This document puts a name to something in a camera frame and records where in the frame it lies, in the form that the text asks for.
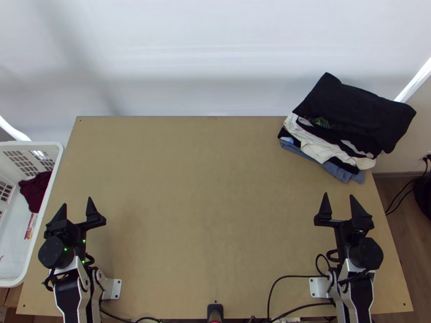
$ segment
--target wall outlet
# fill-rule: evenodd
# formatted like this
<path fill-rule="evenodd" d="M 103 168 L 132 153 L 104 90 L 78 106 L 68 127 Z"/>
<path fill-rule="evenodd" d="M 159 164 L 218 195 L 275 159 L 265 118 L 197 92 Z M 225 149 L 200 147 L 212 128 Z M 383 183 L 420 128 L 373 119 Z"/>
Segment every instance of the wall outlet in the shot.
<path fill-rule="evenodd" d="M 427 155 L 431 155 L 431 151 L 428 151 L 425 155 L 423 155 L 421 158 L 419 158 L 418 160 L 423 160 L 423 158 L 427 158 Z"/>

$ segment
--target wooden table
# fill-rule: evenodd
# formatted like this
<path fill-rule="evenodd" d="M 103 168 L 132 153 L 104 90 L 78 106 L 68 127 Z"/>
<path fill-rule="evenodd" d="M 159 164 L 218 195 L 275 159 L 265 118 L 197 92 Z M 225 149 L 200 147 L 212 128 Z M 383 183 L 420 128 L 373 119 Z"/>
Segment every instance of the wooden table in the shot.
<path fill-rule="evenodd" d="M 385 259 L 373 313 L 412 311 L 371 172 L 348 185 L 280 148 L 280 117 L 78 117 L 54 183 L 44 224 L 63 202 L 85 219 L 91 196 L 107 225 L 88 233 L 87 251 L 121 298 L 103 307 L 126 318 L 206 317 L 217 300 L 225 317 L 266 316 L 272 282 L 316 273 L 317 254 L 335 248 L 333 230 L 313 217 L 328 192 L 335 219 L 349 219 L 349 194 L 373 215 L 369 233 Z M 18 312 L 60 315 L 40 284 L 38 235 Z M 281 281 L 271 315 L 314 303 L 307 279 Z M 334 315 L 330 306 L 297 315 Z"/>

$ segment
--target white wall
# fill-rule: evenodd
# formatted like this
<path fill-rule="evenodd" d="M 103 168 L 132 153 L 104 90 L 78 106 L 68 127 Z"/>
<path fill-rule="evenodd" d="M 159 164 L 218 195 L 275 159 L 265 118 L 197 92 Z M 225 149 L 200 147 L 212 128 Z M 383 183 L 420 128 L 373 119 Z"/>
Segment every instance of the white wall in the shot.
<path fill-rule="evenodd" d="M 5 0 L 0 115 L 64 144 L 77 115 L 287 115 L 326 71 L 395 98 L 431 2 Z"/>

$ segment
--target wooden floor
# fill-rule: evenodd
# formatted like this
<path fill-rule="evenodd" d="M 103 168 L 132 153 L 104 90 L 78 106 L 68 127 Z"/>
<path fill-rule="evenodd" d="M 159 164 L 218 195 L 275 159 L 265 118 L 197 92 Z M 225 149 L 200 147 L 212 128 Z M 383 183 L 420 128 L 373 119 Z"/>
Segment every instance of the wooden floor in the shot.
<path fill-rule="evenodd" d="M 384 208 L 411 179 L 408 177 L 376 178 Z M 376 323 L 429 323 L 431 322 L 431 221 L 419 210 L 413 193 L 406 197 L 398 210 L 390 214 L 387 219 L 406 277 L 414 312 L 373 315 L 373 319 Z M 62 322 L 62 319 L 35 317 L 34 323 L 36 322 L 57 323 Z"/>

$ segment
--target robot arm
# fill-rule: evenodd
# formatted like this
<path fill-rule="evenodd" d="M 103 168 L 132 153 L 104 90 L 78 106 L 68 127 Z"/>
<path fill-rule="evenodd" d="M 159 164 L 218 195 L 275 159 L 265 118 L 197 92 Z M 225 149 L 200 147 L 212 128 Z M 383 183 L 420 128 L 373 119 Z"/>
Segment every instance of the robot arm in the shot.
<path fill-rule="evenodd" d="M 46 241 L 38 254 L 42 265 L 50 269 L 43 284 L 54 292 L 64 323 L 100 323 L 101 300 L 120 297 L 121 280 L 106 278 L 92 266 L 94 258 L 86 253 L 87 231 L 106 224 L 90 197 L 86 216 L 87 221 L 73 224 L 67 219 L 67 206 L 63 204 L 46 225 Z"/>
<path fill-rule="evenodd" d="M 325 193 L 319 213 L 314 217 L 315 226 L 332 227 L 337 249 L 326 255 L 336 262 L 327 277 L 310 278 L 312 297 L 333 299 L 339 323 L 371 323 L 371 305 L 374 302 L 374 277 L 383 261 L 383 251 L 370 237 L 374 228 L 372 216 L 350 195 L 352 219 L 332 219 L 328 194 Z M 331 257 L 337 253 L 338 258 Z"/>

